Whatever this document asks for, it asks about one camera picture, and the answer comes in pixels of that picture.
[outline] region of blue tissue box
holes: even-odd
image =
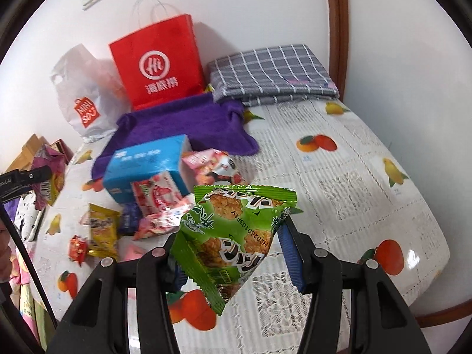
[[[131,182],[146,180],[167,170],[185,196],[193,191],[195,185],[193,171],[181,160],[182,153],[190,150],[186,135],[117,150],[107,166],[103,186],[116,202],[134,202]]]

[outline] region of yellow snack package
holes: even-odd
[[[85,223],[90,226],[88,254],[94,257],[113,257],[118,260],[119,212],[89,203]]]

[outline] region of bag handle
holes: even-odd
[[[137,12],[138,13],[138,26],[139,26],[139,29],[142,28],[141,26],[141,16],[139,15],[139,8],[142,4],[144,0],[136,0],[136,2],[133,4],[133,8],[131,9],[131,15],[130,15],[130,22],[129,22],[129,27],[131,28],[131,18],[133,17],[134,13]],[[167,12],[167,9],[165,7],[165,5],[160,1],[160,0],[151,0],[155,3],[157,3],[156,5],[153,6],[153,8],[151,9],[151,12],[150,12],[150,21],[155,24],[156,22],[159,21],[159,17],[156,18],[156,20],[153,20],[153,12],[155,11],[155,8],[161,6],[163,9],[164,9],[164,12],[166,12],[166,16],[169,17],[169,13]]]

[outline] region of red paper bag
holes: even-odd
[[[109,46],[135,110],[205,89],[189,14],[152,24]]]

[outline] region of green snack package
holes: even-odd
[[[221,315],[267,255],[296,205],[296,193],[257,185],[196,186],[194,191],[196,205],[180,220],[171,254]]]

